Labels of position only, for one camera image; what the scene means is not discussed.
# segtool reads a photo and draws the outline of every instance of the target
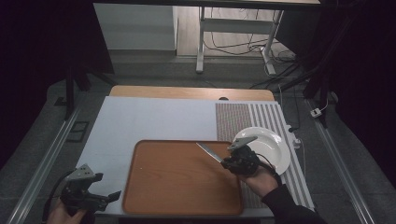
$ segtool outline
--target plate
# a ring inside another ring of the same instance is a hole
[[[290,151],[285,140],[277,133],[261,127],[246,128],[239,132],[235,138],[250,136],[257,136],[258,138],[247,145],[257,154],[262,154],[267,158],[275,166],[279,175],[283,174],[290,164]]]

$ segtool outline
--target knife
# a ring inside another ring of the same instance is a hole
[[[212,149],[210,149],[207,145],[205,145],[204,143],[197,143],[198,147],[200,147],[201,149],[203,149],[207,154],[209,154],[209,156],[211,156],[213,159],[215,159],[218,162],[222,162],[223,159],[216,154]]]

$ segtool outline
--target wooden cutting board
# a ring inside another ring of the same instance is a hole
[[[229,142],[204,142],[222,158]],[[240,183],[196,141],[136,144],[122,207],[137,215],[238,215]]]

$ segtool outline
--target black mechanical claw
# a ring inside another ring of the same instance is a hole
[[[91,184],[101,181],[102,177],[103,174],[95,174],[87,164],[84,164],[65,179],[67,183],[62,190],[61,200],[69,213],[73,214],[78,209],[85,209],[92,213],[105,211],[109,203],[120,198],[121,191],[108,196],[91,194],[88,191]]]
[[[250,147],[244,145],[231,152],[231,156],[224,158],[221,165],[236,175],[254,175],[259,167],[260,159]]]

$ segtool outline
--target wall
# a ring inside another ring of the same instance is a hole
[[[108,49],[175,50],[177,8],[94,4]]]

